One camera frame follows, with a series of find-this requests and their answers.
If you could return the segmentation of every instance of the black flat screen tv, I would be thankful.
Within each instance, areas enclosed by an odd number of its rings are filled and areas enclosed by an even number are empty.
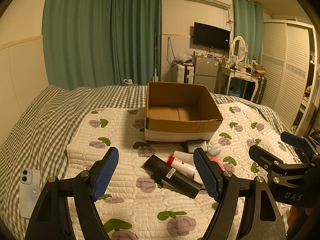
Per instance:
[[[230,31],[215,26],[195,23],[193,44],[228,51]]]

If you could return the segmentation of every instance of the wardrobe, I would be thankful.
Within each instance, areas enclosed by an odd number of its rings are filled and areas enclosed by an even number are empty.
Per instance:
[[[273,109],[284,128],[296,135],[304,132],[318,107],[314,104],[315,59],[316,33],[312,25],[284,20],[264,22],[261,63],[268,81],[261,104]],[[303,98],[310,82],[310,96]]]

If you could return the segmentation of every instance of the white suitcase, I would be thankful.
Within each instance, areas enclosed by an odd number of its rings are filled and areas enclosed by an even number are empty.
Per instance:
[[[193,84],[194,67],[176,64],[173,66],[172,81]]]

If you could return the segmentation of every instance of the checkered blanket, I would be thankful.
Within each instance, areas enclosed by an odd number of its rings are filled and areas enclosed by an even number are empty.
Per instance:
[[[28,220],[20,216],[21,168],[41,172],[43,188],[50,176],[64,178],[68,168],[66,146],[91,109],[145,106],[147,87],[109,86],[73,91],[49,86],[38,95],[12,128],[0,148],[0,217],[16,239],[24,238]],[[241,98],[212,95],[217,104],[240,101],[256,109],[275,132],[283,131],[277,115],[266,106]],[[292,147],[287,146],[294,155]]]

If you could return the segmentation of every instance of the curtain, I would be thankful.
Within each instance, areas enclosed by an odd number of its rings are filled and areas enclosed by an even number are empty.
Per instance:
[[[161,33],[161,0],[45,0],[49,84],[71,90],[121,85],[127,78],[146,85],[154,72],[155,33]]]
[[[247,58],[261,63],[263,44],[263,9],[253,0],[233,0],[235,12],[235,37],[242,36],[248,45]]]

